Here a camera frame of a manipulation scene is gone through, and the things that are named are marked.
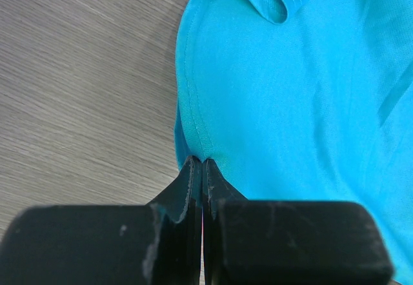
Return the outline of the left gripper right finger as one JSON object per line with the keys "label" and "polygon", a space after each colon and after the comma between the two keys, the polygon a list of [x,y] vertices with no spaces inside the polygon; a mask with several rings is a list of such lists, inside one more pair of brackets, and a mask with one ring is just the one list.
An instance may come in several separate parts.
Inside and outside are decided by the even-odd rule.
{"label": "left gripper right finger", "polygon": [[207,284],[388,284],[372,216],[348,201],[253,201],[203,163]]}

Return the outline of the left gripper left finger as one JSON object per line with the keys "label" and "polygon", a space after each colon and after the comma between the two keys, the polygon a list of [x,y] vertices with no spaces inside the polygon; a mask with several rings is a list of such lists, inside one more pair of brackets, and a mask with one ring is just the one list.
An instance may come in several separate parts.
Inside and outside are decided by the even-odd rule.
{"label": "left gripper left finger", "polygon": [[2,284],[198,284],[202,164],[144,205],[22,211],[1,241]]}

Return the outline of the teal t shirt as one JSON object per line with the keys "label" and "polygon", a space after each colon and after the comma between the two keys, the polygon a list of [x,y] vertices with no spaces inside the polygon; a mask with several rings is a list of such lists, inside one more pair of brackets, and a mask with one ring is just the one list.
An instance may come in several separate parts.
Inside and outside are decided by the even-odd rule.
{"label": "teal t shirt", "polygon": [[364,205],[412,283],[412,0],[189,0],[176,79],[178,164]]}

